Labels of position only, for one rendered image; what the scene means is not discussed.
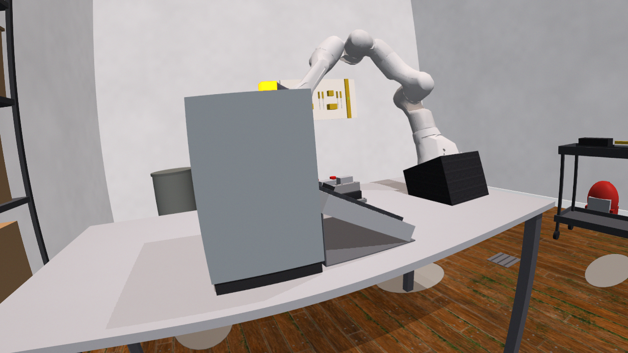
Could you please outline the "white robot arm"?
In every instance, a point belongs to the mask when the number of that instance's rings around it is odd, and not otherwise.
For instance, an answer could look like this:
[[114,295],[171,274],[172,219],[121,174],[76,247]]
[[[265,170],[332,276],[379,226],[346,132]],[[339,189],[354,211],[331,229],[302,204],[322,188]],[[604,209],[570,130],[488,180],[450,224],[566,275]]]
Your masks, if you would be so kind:
[[345,42],[337,36],[331,36],[320,43],[309,59],[311,68],[301,82],[291,89],[311,89],[313,96],[321,79],[339,60],[355,65],[364,56],[370,57],[387,79],[401,83],[393,100],[410,121],[418,164],[442,155],[462,153],[458,152],[455,143],[441,135],[432,112],[422,106],[421,100],[434,89],[432,77],[412,69],[387,43],[374,39],[364,30],[354,30]]

